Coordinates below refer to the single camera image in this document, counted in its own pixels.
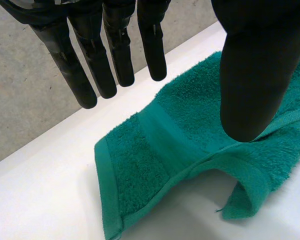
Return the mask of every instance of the white surface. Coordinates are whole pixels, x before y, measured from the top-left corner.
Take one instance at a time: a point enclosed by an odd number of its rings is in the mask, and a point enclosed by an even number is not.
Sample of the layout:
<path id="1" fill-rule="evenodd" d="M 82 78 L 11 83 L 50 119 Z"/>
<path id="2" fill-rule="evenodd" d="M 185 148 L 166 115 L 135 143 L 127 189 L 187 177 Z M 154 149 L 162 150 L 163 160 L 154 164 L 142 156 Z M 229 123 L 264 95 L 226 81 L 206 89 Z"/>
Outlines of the white surface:
<path id="1" fill-rule="evenodd" d="M 93 110 L 80 110 L 0 162 L 0 240 L 103 240 L 94 145 L 145 107 L 175 76 L 221 50 L 216 23 L 166 55 L 168 77 L 120 88 Z M 211 171 L 174 188 L 123 240 L 300 240 L 300 164 L 256 217 L 226 222 L 224 206 L 236 181 Z"/>

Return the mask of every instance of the towel fold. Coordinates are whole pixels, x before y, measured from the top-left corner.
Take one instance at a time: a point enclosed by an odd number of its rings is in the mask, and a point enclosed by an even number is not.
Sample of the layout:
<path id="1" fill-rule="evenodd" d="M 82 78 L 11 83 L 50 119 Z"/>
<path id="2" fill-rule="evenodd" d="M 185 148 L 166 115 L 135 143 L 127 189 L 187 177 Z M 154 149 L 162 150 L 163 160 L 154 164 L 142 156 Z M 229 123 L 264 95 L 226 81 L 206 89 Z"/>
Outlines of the towel fold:
<path id="1" fill-rule="evenodd" d="M 300 63 L 282 105 L 254 141 L 228 137 L 220 121 L 217 52 L 167 84 L 141 112 L 95 145 L 106 240 L 145 216 L 180 181 L 211 169 L 238 180 L 224 219 L 254 216 L 300 160 Z"/>

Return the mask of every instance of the concrete wall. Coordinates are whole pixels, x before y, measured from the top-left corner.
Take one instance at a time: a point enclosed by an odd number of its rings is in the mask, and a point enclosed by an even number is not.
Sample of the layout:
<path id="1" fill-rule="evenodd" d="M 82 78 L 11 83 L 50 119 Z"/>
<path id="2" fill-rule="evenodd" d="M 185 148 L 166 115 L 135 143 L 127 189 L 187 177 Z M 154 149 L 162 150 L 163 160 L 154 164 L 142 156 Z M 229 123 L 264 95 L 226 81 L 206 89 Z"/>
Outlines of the concrete wall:
<path id="1" fill-rule="evenodd" d="M 162 23 L 165 52 L 216 21 L 210 0 L 172 0 Z M 146 60 L 135 15 L 128 32 L 137 72 L 146 66 Z M 92 79 L 72 30 L 70 34 Z M 103 30 L 102 39 L 106 43 Z M 80 106 L 43 43 L 27 25 L 15 21 L 0 6 L 0 161 L 78 109 Z"/>

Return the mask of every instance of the robotic hand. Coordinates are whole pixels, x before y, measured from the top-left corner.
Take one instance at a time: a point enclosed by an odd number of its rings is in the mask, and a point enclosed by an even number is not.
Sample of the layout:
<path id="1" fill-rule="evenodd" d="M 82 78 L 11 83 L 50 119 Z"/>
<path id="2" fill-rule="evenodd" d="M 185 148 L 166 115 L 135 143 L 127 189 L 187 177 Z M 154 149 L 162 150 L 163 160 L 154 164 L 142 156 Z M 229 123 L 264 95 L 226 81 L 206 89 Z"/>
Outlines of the robotic hand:
<path id="1" fill-rule="evenodd" d="M 167 75 L 160 23 L 170 1 L 137 2 L 145 58 L 155 81 Z M 123 87 L 134 83 L 127 26 L 135 11 L 135 0 L 0 0 L 0 5 L 16 20 L 31 26 L 83 108 L 93 108 L 97 97 L 71 45 L 67 18 L 103 98 L 115 96 L 117 87 L 100 37 L 102 19 L 117 80 Z"/>
<path id="2" fill-rule="evenodd" d="M 101 19 L 119 83 L 134 82 L 127 26 L 135 0 L 0 0 L 18 21 L 30 24 L 45 43 L 78 102 L 97 103 L 78 61 L 66 17 L 74 27 L 104 98 L 117 90 L 100 39 Z M 256 138 L 276 114 L 300 60 L 300 0 L 211 0 L 227 32 L 220 62 L 220 118 L 233 139 Z M 160 22 L 170 0 L 138 0 L 137 15 L 152 78 L 167 73 Z"/>

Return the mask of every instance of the teal towel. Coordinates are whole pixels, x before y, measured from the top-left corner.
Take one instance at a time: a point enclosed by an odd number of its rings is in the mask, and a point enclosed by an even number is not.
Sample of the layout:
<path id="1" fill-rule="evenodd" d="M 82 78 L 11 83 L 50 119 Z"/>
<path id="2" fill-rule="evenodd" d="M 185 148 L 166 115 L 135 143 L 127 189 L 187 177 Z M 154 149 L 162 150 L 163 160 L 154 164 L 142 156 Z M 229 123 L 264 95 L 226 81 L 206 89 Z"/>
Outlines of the teal towel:
<path id="1" fill-rule="evenodd" d="M 300 159 L 300 63 L 282 105 L 256 140 L 236 142 L 220 122 L 217 52 L 167 84 L 95 145 L 107 240 L 116 240 L 180 181 L 211 170 L 238 180 L 224 219 L 254 216 Z"/>

